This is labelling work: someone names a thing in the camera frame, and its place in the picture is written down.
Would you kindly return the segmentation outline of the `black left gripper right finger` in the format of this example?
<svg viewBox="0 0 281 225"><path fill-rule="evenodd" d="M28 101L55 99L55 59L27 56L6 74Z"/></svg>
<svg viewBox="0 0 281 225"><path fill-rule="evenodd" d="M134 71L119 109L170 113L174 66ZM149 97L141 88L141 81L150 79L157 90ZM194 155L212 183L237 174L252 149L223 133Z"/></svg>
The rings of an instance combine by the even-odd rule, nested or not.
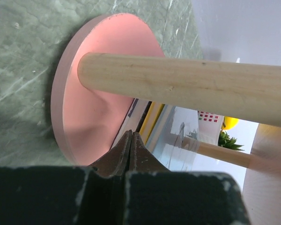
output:
<svg viewBox="0 0 281 225"><path fill-rule="evenodd" d="M222 172L171 172L133 133L125 177L125 225L248 225L235 180Z"/></svg>

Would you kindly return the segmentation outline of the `yellow book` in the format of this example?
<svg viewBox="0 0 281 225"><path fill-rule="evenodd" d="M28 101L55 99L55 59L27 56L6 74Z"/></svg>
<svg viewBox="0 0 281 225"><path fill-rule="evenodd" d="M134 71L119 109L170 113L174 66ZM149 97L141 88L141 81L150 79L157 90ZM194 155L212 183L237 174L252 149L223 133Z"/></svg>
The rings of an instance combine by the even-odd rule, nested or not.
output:
<svg viewBox="0 0 281 225"><path fill-rule="evenodd" d="M144 143L146 143L149 139L149 136L164 108L164 104L152 102L148 113L144 119L144 122L140 128L140 135Z"/></svg>

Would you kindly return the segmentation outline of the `light blue book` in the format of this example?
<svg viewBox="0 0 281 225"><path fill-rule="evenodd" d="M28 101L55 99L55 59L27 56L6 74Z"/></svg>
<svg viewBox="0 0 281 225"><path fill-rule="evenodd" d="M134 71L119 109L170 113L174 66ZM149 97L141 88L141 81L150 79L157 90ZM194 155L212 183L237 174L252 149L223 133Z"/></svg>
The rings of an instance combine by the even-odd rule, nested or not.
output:
<svg viewBox="0 0 281 225"><path fill-rule="evenodd" d="M196 110L165 105L145 147L167 169L188 172L199 149L198 136Z"/></svg>

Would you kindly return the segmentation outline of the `pink three-tier shelf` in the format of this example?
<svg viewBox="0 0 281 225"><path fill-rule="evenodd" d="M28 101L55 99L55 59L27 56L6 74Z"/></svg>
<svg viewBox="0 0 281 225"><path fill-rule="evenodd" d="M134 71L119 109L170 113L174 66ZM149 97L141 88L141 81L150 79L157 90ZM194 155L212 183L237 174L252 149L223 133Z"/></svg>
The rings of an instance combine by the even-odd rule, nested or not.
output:
<svg viewBox="0 0 281 225"><path fill-rule="evenodd" d="M259 123L250 156L204 152L246 166L252 223L281 225L281 66L165 58L137 16L98 16L72 37L52 84L53 132L68 160L106 153L134 98Z"/></svg>

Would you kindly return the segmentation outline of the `Wuthering Heights dark blue book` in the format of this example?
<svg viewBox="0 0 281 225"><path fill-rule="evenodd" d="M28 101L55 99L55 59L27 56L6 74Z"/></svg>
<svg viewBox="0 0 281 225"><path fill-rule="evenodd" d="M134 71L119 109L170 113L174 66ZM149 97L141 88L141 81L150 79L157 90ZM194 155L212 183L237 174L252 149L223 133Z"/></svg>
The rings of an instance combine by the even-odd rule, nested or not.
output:
<svg viewBox="0 0 281 225"><path fill-rule="evenodd" d="M146 108L149 106L150 102L143 99L137 99L135 98L128 110L128 113L126 114L126 117L120 126L120 129L118 131L118 134L116 135L114 142L111 146L111 148L115 147L116 144L119 142L120 138L127 130L136 131L136 128L138 127L141 118L146 110Z"/></svg>

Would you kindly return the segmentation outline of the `white plastic fruit basket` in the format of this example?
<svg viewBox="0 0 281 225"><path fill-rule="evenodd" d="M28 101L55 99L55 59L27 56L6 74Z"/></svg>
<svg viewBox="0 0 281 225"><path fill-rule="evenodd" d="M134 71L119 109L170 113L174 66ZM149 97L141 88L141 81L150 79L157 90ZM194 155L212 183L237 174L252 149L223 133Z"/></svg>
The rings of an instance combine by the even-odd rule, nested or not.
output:
<svg viewBox="0 0 281 225"><path fill-rule="evenodd" d="M218 145L223 120L224 116L198 111L198 140L212 145Z"/></svg>

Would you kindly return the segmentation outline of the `toy pineapple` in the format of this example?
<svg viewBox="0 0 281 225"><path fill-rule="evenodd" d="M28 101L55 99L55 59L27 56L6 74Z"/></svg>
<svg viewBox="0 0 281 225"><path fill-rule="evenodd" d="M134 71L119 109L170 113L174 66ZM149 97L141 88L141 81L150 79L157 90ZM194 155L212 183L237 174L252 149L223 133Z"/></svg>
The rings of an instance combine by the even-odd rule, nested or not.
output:
<svg viewBox="0 0 281 225"><path fill-rule="evenodd" d="M241 149L243 145L237 144L236 138L230 137L226 131L222 131L222 130L220 131L219 134L218 146L230 150L243 151L243 149Z"/></svg>

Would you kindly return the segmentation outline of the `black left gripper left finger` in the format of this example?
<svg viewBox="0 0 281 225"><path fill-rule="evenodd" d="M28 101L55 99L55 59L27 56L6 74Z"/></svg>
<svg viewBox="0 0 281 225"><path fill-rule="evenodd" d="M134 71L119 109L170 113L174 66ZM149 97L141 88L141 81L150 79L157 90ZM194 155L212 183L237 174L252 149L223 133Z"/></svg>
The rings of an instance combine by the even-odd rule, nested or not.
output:
<svg viewBox="0 0 281 225"><path fill-rule="evenodd" d="M1 166L0 225L120 225L132 131L88 166Z"/></svg>

